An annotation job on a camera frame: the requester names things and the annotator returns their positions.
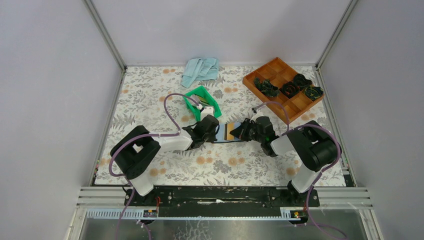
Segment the black card holder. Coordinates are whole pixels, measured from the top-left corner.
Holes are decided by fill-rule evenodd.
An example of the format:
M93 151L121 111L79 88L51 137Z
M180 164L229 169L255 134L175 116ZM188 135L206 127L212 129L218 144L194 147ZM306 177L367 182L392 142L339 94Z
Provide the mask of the black card holder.
M237 139L235 138L232 141L226 141L224 140L224 131L225 131L225 124L226 123L220 123L219 127L217 127L216 129L218 130L218 132L215 135L215 140L212 142L213 144L222 144L222 143L232 143L232 142L241 142L241 139ZM238 128L241 126L241 122L235 122L234 123L234 128Z

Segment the green plastic bin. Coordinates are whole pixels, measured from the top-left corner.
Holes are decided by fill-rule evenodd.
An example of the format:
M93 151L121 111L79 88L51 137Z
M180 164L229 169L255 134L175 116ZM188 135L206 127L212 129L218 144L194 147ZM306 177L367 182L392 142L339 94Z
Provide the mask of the green plastic bin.
M218 103L204 86L195 88L188 92L186 96L190 97L190 99L187 99L186 97L183 99L187 108L192 111L197 122L201 121L202 117L205 117L207 114L211 114L215 118L222 115Z

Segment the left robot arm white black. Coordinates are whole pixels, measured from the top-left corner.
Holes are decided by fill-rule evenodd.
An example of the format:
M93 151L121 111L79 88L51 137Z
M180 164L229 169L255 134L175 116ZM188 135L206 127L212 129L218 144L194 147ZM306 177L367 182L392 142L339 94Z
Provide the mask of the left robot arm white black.
M110 151L111 163L116 163L128 183L136 191L136 199L144 206L155 200L154 184L146 169L156 155L172 151L190 151L216 140L219 121L208 114L196 124L183 127L177 133L153 133L143 125L136 126Z

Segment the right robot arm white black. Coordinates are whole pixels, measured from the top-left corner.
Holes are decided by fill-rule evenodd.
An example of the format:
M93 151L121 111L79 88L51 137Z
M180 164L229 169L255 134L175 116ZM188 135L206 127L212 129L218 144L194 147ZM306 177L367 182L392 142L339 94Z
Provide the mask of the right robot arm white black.
M295 151L302 165L295 177L287 184L287 201L293 206L301 205L306 192L322 173L336 164L342 149L336 138L315 121L277 135L267 116L245 119L229 134L241 141L256 141L264 153L270 157L282 156Z

